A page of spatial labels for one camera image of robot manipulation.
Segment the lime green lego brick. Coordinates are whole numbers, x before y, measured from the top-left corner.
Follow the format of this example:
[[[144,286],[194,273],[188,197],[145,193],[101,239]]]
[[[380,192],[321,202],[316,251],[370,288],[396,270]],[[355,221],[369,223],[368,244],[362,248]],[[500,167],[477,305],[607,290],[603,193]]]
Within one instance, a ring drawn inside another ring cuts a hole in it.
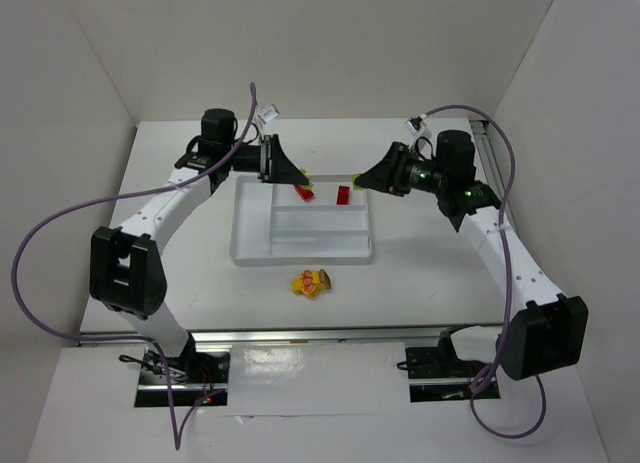
[[[352,190],[360,190],[361,187],[357,184],[357,180],[358,178],[361,176],[360,173],[356,173],[352,175],[352,183],[351,183],[351,188]]]
[[[308,189],[311,190],[313,188],[313,183],[311,181],[311,178],[308,176],[307,171],[304,168],[300,169],[300,172],[305,176],[306,178],[306,183],[302,184],[301,187],[304,189]]]

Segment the red lego brick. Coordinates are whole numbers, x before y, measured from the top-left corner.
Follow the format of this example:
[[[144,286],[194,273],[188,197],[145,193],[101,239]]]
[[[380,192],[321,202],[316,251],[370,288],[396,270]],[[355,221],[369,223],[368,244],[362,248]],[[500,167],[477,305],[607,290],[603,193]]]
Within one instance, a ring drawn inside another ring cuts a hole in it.
[[[315,199],[315,193],[309,186],[295,185],[294,190],[305,203],[309,203]]]
[[[351,188],[346,185],[339,185],[337,189],[336,204],[338,206],[348,206],[351,199]]]

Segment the yellow lego brick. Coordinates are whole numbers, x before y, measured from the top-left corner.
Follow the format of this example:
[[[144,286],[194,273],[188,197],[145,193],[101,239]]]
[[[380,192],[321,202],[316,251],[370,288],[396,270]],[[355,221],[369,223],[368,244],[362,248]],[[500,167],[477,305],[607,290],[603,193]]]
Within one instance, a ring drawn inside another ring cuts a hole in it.
[[[291,287],[294,294],[309,298],[315,298],[325,290],[320,272],[316,270],[304,270],[301,272],[299,276],[292,280]]]

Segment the brown lego brick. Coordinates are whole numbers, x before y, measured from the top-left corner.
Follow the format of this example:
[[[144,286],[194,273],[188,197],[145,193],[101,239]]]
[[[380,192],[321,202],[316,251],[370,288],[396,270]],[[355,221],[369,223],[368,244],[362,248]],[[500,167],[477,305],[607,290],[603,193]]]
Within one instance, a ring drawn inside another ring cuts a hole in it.
[[[321,269],[318,272],[318,275],[319,275],[319,284],[323,287],[324,290],[330,290],[332,288],[332,284],[331,284],[331,279],[328,273],[324,269]]]

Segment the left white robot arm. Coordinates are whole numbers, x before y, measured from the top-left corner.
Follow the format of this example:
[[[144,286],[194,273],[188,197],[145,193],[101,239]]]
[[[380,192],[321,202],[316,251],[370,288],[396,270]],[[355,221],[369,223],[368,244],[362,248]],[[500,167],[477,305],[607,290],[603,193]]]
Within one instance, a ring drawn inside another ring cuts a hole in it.
[[[244,143],[245,131],[227,109],[208,109],[200,132],[175,163],[167,183],[138,212],[115,228],[100,227],[91,238],[89,292],[151,339],[157,361],[189,377],[210,360],[196,349],[166,303],[162,253],[186,221],[230,172],[254,173],[268,184],[306,185],[306,175],[285,155],[276,135]]]

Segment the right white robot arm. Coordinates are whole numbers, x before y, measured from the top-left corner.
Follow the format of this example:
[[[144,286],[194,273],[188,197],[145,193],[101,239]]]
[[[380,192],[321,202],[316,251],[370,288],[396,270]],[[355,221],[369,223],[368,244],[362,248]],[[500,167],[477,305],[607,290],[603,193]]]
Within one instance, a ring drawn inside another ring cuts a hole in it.
[[[496,363],[511,379],[522,380],[579,361],[587,305],[549,279],[501,214],[494,191],[476,177],[475,145],[468,133],[439,133],[428,159],[394,142],[355,183],[399,197],[413,190],[434,195],[441,213],[471,244],[503,292],[506,320],[501,325],[442,333],[439,350],[445,362]]]

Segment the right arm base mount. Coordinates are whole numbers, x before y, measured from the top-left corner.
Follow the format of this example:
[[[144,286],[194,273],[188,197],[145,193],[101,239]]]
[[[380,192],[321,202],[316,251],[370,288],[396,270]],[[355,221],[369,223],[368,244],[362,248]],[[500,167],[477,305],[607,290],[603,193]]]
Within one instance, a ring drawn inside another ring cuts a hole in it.
[[[405,359],[396,364],[409,381],[411,403],[454,402],[471,399],[471,384],[486,366],[481,361],[463,361],[454,355],[451,337],[469,325],[443,330],[435,346],[405,349]]]

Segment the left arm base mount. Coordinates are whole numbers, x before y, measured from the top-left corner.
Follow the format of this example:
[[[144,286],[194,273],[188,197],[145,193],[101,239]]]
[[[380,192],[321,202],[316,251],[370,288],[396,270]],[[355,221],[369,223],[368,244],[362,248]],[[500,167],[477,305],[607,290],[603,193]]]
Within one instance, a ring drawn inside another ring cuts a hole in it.
[[[174,405],[190,407],[199,398],[205,407],[226,406],[228,402],[228,380],[231,363],[229,348],[215,348],[206,352],[205,362],[196,364],[194,370],[184,371],[170,368],[170,380]],[[159,358],[150,351],[142,357],[121,354],[121,363],[138,370],[134,406],[136,408],[165,408],[168,406],[166,374]]]

